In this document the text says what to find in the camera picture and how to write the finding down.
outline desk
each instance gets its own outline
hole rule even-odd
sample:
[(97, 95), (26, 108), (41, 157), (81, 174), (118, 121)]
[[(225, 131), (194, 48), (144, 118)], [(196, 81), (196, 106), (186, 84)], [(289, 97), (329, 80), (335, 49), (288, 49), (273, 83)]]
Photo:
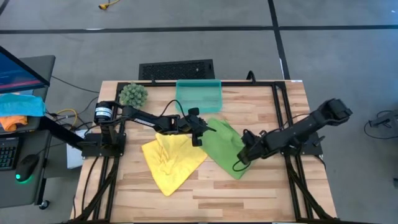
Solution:
[[(118, 82), (103, 82), (99, 101), (114, 100)], [(308, 101), (302, 82), (286, 81), (292, 115), (308, 113)], [(175, 98), (175, 87), (146, 87), (149, 96), (143, 111), (160, 114)], [(279, 94), (280, 107), (284, 111)], [(176, 114), (170, 106), (166, 114)], [(223, 109), (218, 114), (201, 114), (202, 118), (226, 119), (242, 133), (249, 129), (259, 133), (278, 128), (271, 88), (266, 86), (224, 86)], [(256, 160), (241, 180), (234, 180), (208, 158), (188, 180), (169, 197), (156, 186), (144, 159), (141, 145), (154, 140), (155, 131), (133, 122), (126, 123), (127, 143), (120, 159), (113, 200), (111, 222), (271, 222), (294, 221), (294, 211), (284, 158), (277, 154)], [(98, 188), (102, 159), (91, 174), (85, 206)], [(329, 183), (323, 165), (313, 156), (302, 156), (309, 191), (332, 216), (336, 216)], [(94, 159), (84, 161), (76, 192), (76, 211), (81, 213), (81, 198), (88, 171)], [(99, 217), (104, 217), (105, 193)], [(302, 216), (305, 210), (298, 191)]]

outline blue cloth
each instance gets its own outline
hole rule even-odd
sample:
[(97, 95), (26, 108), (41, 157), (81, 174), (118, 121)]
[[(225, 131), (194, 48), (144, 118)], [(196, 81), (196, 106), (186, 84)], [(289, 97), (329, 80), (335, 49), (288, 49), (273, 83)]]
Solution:
[(3, 116), (44, 116), (45, 104), (38, 96), (16, 95), (7, 93), (0, 95), (0, 117)]

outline green towel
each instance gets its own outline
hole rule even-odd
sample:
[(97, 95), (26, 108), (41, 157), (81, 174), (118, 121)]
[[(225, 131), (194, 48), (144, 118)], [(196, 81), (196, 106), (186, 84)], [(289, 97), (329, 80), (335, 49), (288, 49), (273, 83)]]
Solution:
[[(201, 148), (233, 178), (240, 179), (247, 169), (239, 172), (232, 169), (232, 166), (239, 161), (236, 155), (244, 147), (240, 135), (226, 121), (210, 118), (207, 123), (217, 132), (203, 133)], [(245, 165), (239, 162), (235, 169), (240, 170), (244, 167)]]

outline yellow cloth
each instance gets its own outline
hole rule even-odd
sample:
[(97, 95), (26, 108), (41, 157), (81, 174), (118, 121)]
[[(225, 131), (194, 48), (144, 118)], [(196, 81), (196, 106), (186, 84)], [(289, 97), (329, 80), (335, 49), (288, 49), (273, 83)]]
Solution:
[(170, 196), (207, 158), (185, 135), (156, 134), (156, 140), (142, 146), (150, 172), (162, 193)]
[(27, 125), (27, 117), (21, 115), (0, 117), (0, 123), (5, 131), (15, 131), (16, 124)]

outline black keyboard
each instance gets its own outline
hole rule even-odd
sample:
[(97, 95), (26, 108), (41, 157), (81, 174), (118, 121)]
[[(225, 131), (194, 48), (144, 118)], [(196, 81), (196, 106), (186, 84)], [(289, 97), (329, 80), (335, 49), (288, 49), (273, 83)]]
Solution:
[(0, 170), (13, 170), (18, 163), (19, 138), (0, 138)]
[(139, 65), (139, 80), (179, 80), (215, 78), (213, 60), (144, 63)]

